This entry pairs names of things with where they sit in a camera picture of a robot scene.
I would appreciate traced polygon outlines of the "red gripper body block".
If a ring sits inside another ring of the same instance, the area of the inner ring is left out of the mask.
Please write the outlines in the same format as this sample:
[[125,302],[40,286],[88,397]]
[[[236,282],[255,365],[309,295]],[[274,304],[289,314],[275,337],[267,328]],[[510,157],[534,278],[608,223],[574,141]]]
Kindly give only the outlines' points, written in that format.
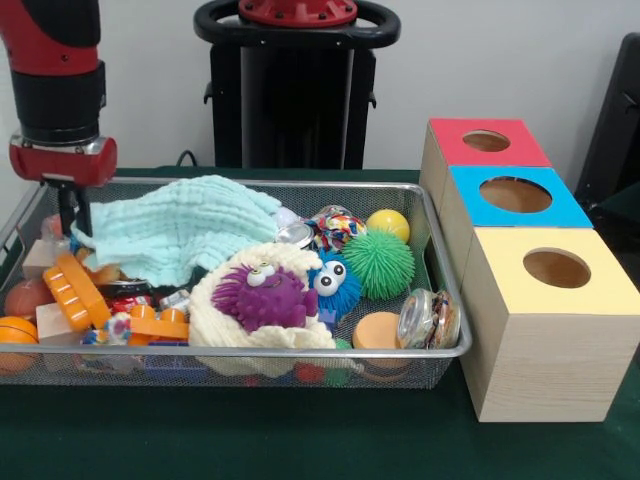
[[113,138],[98,137],[85,145],[43,146],[24,137],[12,137],[9,160],[16,174],[25,180],[97,187],[115,173],[117,144]]

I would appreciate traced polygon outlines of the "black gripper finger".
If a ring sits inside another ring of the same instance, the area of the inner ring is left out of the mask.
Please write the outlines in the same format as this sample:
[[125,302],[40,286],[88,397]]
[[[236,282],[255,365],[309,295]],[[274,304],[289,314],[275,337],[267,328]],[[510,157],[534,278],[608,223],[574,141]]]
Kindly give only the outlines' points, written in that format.
[[91,224],[90,202],[86,195],[86,190],[81,187],[75,189],[75,197],[78,210],[76,213],[77,228],[88,236],[93,235]]
[[74,191],[69,186],[59,186],[57,188],[57,199],[62,233],[71,234],[71,225],[75,221]]

